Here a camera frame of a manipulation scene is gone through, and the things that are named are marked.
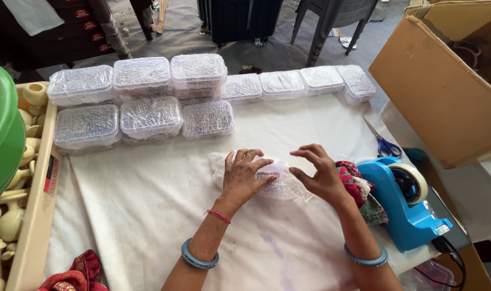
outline gray plastic chair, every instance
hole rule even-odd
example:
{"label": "gray plastic chair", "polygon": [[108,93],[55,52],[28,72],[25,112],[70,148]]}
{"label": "gray plastic chair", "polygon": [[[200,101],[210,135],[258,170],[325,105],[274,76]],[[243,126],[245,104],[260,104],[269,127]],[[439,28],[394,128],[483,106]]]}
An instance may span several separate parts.
{"label": "gray plastic chair", "polygon": [[311,10],[319,15],[319,21],[317,22],[314,39],[308,54],[307,68],[313,67],[317,62],[322,47],[328,38],[328,33],[332,28],[345,27],[358,21],[357,29],[346,50],[346,55],[348,55],[357,42],[377,2],[378,0],[301,0],[298,9],[296,9],[298,15],[295,17],[290,44],[294,43],[305,13],[307,10]]}

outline black suitcase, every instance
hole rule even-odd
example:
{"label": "black suitcase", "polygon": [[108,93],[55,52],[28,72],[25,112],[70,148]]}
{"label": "black suitcase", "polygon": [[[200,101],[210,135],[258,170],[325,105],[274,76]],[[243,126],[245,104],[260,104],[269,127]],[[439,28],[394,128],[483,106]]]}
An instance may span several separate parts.
{"label": "black suitcase", "polygon": [[274,34],[283,0],[197,0],[199,18],[218,48],[223,43]]}

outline red thread bracelet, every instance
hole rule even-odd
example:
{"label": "red thread bracelet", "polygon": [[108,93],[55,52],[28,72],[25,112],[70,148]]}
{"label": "red thread bracelet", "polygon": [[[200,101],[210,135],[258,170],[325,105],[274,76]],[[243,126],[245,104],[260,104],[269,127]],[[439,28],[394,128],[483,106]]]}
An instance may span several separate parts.
{"label": "red thread bracelet", "polygon": [[208,209],[208,210],[206,210],[206,212],[204,212],[204,214],[206,214],[206,213],[211,213],[212,215],[215,215],[216,217],[220,218],[221,220],[223,220],[223,221],[231,224],[231,221],[226,216],[224,216],[224,215],[222,215],[222,214],[220,214],[220,213],[218,213],[218,212],[216,212],[214,210],[209,210]]}

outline woman's left hand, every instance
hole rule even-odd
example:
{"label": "woman's left hand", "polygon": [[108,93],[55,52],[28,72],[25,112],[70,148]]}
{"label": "woman's left hand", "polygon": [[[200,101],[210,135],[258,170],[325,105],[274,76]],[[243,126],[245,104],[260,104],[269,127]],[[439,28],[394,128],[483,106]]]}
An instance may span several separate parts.
{"label": "woman's left hand", "polygon": [[224,191],[217,201],[229,203],[230,206],[238,210],[263,187],[274,182],[277,177],[268,175],[256,180],[256,172],[274,162],[274,160],[264,158],[253,162],[256,156],[263,156],[261,150],[239,150],[236,153],[235,161],[231,162],[233,153],[231,151],[226,157]]}

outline blue bangle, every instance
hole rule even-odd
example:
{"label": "blue bangle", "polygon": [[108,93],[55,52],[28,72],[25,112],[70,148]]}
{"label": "blue bangle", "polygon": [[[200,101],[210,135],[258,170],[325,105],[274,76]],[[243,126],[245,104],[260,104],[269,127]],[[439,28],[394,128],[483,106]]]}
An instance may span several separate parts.
{"label": "blue bangle", "polygon": [[188,244],[190,243],[190,241],[191,241],[191,238],[189,238],[187,241],[185,241],[181,247],[181,255],[182,255],[182,258],[184,259],[184,261],[186,261],[192,267],[195,267],[195,268],[201,269],[201,270],[209,270],[209,269],[215,268],[216,263],[218,262],[218,252],[215,254],[215,258],[213,258],[213,261],[210,261],[210,262],[199,261],[194,256],[192,256],[190,254],[190,252],[188,251]]}
{"label": "blue bangle", "polygon": [[382,267],[389,260],[389,254],[382,246],[380,246],[380,250],[382,250],[382,255],[378,259],[372,261],[362,260],[356,256],[353,256],[353,254],[349,251],[346,244],[344,244],[344,250],[346,251],[346,255],[348,255],[348,258],[350,260],[356,262],[359,265],[366,266],[366,267]]}

